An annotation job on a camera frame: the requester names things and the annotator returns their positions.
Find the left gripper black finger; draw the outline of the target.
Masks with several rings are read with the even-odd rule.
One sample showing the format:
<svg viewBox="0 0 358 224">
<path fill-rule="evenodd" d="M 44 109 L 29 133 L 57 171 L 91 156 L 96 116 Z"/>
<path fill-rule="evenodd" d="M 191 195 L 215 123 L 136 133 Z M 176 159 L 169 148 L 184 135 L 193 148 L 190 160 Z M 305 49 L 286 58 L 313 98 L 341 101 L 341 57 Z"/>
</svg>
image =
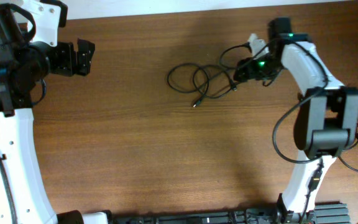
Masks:
<svg viewBox="0 0 358 224">
<path fill-rule="evenodd" d="M 81 76 L 87 76 L 90 73 L 91 69 L 91 58 L 92 52 L 87 51 L 78 51 L 77 52 L 77 63 L 76 63 L 76 74 Z"/>
<path fill-rule="evenodd" d="M 77 40 L 77 44 L 78 44 L 78 51 L 79 52 L 85 52 L 88 54 L 88 56 L 90 58 L 93 57 L 94 55 L 94 51 L 95 51 L 95 44 L 88 41 L 88 40 L 83 40 L 83 39 L 78 39 Z"/>
</svg>

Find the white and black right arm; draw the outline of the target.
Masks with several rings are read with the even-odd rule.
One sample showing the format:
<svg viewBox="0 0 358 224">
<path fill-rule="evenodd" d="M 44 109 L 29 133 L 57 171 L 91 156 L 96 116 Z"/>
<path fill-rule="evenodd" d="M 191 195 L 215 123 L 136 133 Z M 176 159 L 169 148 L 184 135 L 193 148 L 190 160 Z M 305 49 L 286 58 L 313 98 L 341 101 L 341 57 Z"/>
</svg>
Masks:
<svg viewBox="0 0 358 224">
<path fill-rule="evenodd" d="M 328 70 L 306 33 L 293 32 L 290 19 L 269 22 L 268 39 L 251 34 L 251 56 L 237 63 L 238 82 L 274 81 L 282 70 L 293 76 L 300 90 L 293 138 L 298 156 L 286 189 L 274 208 L 250 208 L 247 223 L 347 223 L 345 205 L 315 204 L 331 165 L 353 145 L 358 126 L 358 89 L 347 87 Z"/>
</svg>

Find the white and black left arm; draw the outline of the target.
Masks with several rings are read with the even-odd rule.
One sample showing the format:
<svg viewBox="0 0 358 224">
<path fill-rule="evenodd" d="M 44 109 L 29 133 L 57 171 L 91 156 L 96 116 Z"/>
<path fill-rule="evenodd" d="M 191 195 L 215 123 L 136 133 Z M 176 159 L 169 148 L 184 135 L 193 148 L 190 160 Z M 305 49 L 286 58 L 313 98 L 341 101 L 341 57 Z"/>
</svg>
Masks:
<svg viewBox="0 0 358 224">
<path fill-rule="evenodd" d="M 59 42 L 61 1 L 0 3 L 0 223 L 111 223 L 108 210 L 55 213 L 34 144 L 31 92 L 48 74 L 89 74 L 94 43 Z"/>
</svg>

